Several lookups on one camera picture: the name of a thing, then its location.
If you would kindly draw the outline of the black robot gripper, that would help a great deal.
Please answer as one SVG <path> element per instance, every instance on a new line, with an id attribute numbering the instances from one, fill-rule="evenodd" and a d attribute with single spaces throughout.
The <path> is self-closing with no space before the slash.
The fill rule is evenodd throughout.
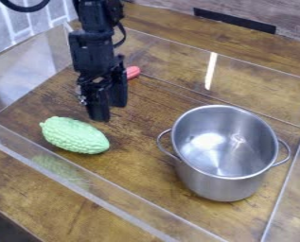
<path id="1" fill-rule="evenodd" d="M 110 119 L 108 101 L 104 87 L 92 83 L 103 78 L 111 84 L 110 104 L 124 107 L 127 104 L 127 72 L 123 57 L 114 55 L 114 48 L 123 41 L 112 43 L 114 31 L 73 30 L 68 34 L 69 52 L 75 71 L 80 74 L 76 84 L 80 88 L 80 103 L 91 120 L 107 122 Z"/>

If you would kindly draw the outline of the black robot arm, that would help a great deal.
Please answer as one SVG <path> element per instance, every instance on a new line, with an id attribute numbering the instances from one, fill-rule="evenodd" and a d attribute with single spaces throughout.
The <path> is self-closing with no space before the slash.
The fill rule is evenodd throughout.
<path id="1" fill-rule="evenodd" d="M 80 29 L 68 34 L 79 101 L 95 121 L 107 122 L 108 107 L 127 104 L 127 69 L 124 56 L 114 54 L 126 38 L 112 42 L 114 27 L 126 34 L 120 0 L 73 0 Z"/>

